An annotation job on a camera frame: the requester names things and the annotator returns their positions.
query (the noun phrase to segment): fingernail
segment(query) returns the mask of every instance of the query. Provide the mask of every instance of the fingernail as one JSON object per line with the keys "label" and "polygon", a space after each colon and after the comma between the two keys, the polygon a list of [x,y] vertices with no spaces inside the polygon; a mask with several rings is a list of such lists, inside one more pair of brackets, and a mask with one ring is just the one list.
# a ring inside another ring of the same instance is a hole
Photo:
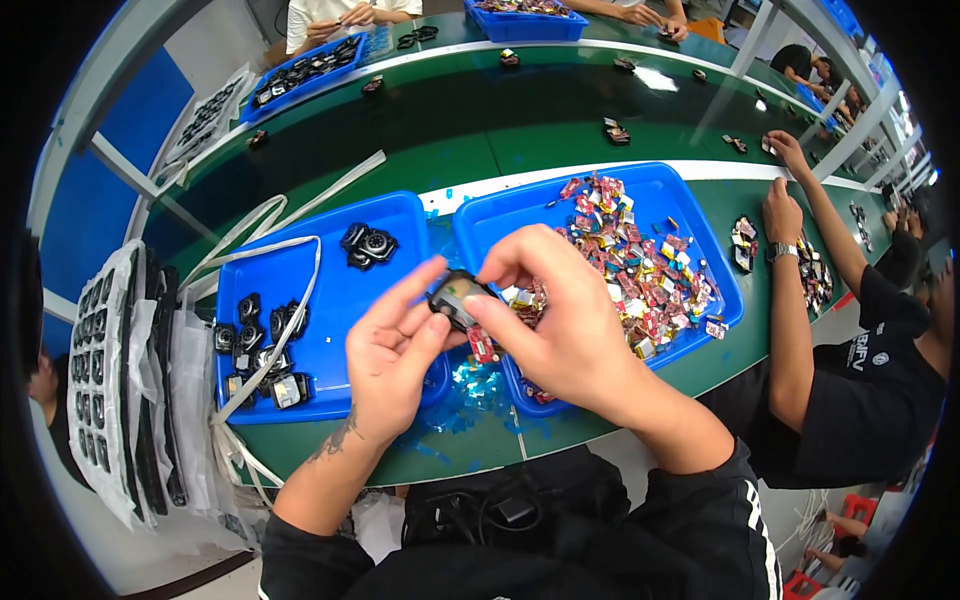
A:
{"label": "fingernail", "polygon": [[483,302],[473,294],[464,298],[464,309],[473,317],[479,317],[484,310]]}
{"label": "fingernail", "polygon": [[446,334],[450,327],[449,319],[440,313],[434,313],[430,316],[430,330],[436,334]]}

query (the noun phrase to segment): shirt logo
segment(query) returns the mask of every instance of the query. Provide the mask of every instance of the shirt logo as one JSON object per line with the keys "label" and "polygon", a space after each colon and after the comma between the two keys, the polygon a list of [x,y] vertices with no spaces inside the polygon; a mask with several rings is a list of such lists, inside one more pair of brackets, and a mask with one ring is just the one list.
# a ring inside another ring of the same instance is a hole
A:
{"label": "shirt logo", "polygon": [[853,338],[850,342],[850,353],[847,354],[847,368],[853,366],[858,371],[863,371],[863,361],[867,359],[867,342],[870,340],[869,333],[863,333]]}

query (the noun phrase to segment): wristwatch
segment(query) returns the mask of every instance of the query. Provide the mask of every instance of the wristwatch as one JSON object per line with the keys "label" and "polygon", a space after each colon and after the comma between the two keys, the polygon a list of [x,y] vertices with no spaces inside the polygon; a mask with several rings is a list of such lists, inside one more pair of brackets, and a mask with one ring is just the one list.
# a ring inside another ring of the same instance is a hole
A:
{"label": "wristwatch", "polygon": [[767,246],[768,262],[773,262],[786,254],[793,254],[798,260],[800,259],[800,255],[797,253],[796,246],[789,246],[787,244],[781,244],[780,242],[771,242]]}

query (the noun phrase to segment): red stool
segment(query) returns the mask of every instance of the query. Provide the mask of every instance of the red stool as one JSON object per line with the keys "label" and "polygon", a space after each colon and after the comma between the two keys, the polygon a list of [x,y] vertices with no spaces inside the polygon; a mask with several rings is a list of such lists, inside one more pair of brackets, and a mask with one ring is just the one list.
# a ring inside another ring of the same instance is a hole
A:
{"label": "red stool", "polygon": [[823,588],[823,584],[818,584],[800,570],[793,569],[790,581],[783,584],[783,600],[806,600]]}
{"label": "red stool", "polygon": [[[846,518],[852,518],[867,525],[874,520],[876,512],[876,500],[858,496],[855,493],[848,493],[843,500],[843,514]],[[850,532],[839,525],[833,525],[833,534],[838,538],[848,536]]]}

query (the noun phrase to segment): worker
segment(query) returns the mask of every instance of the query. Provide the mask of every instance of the worker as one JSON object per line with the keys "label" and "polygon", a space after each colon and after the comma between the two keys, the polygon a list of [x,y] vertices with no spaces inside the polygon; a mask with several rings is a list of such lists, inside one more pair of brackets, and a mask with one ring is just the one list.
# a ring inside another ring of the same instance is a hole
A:
{"label": "worker", "polygon": [[906,204],[897,212],[890,211],[883,215],[883,222],[890,230],[891,243],[887,252],[876,262],[875,268],[898,290],[902,290],[914,283],[924,259],[924,251],[920,247],[924,228],[917,212]]}
{"label": "worker", "polygon": [[686,14],[680,0],[663,0],[670,16],[662,17],[646,6],[646,0],[564,0],[564,4],[576,12],[598,14],[619,19],[640,27],[657,27],[670,34],[673,41],[684,41],[690,35],[686,28]]}
{"label": "worker", "polygon": [[352,408],[276,497],[262,542],[262,597],[780,596],[747,447],[630,352],[603,277],[543,225],[494,245],[476,277],[501,287],[540,277],[550,310],[537,330],[494,297],[466,296],[463,307],[545,391],[646,444],[659,468],[645,502],[615,527],[542,519],[556,528],[556,543],[539,554],[406,545],[374,566],[356,541],[336,536],[384,451],[413,422],[427,368],[466,339],[445,315],[413,304],[445,270],[439,256],[420,265],[349,332]]}
{"label": "worker", "polygon": [[287,56],[298,57],[348,34],[351,27],[402,23],[423,14],[421,0],[290,0]]}
{"label": "worker", "polygon": [[27,396],[43,411],[43,421],[66,471],[77,483],[90,490],[84,474],[70,451],[70,423],[67,420],[67,413],[71,407],[66,401],[69,364],[68,354],[61,354],[54,360],[50,357],[47,347],[41,346],[36,360],[36,372],[31,373],[30,381],[27,383]]}
{"label": "worker", "polygon": [[876,563],[887,551],[887,546],[893,540],[897,529],[881,531],[877,527],[869,527],[863,521],[855,518],[835,515],[822,511],[818,515],[820,522],[837,525],[847,532],[847,535],[836,541],[830,552],[819,548],[807,548],[804,558],[816,559],[823,565],[843,577],[850,577],[860,583],[866,582],[873,572]]}
{"label": "worker", "polygon": [[[844,80],[839,68],[833,64],[833,60],[814,54],[801,44],[790,44],[780,48],[770,61],[770,68],[786,75],[791,81],[805,85],[825,102],[829,101],[833,90],[839,88]],[[819,84],[810,81],[814,70],[823,80]]]}
{"label": "worker", "polygon": [[856,239],[786,132],[764,137],[800,183],[866,331],[814,347],[797,258],[804,213],[777,178],[763,206],[773,286],[770,356],[699,399],[751,449],[770,488],[894,482],[916,464],[947,389],[953,332],[952,265],[928,306],[867,263]]}

